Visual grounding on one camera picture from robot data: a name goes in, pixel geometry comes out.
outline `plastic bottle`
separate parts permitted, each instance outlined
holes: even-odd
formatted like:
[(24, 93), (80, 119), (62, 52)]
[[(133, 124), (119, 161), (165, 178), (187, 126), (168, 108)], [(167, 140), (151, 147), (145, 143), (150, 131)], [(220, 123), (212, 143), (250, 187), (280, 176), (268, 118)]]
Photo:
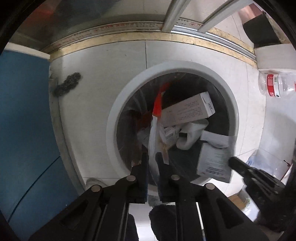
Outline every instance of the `plastic bottle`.
[(285, 98), (296, 92), (296, 76), (293, 74), (259, 73), (258, 84), (263, 95)]

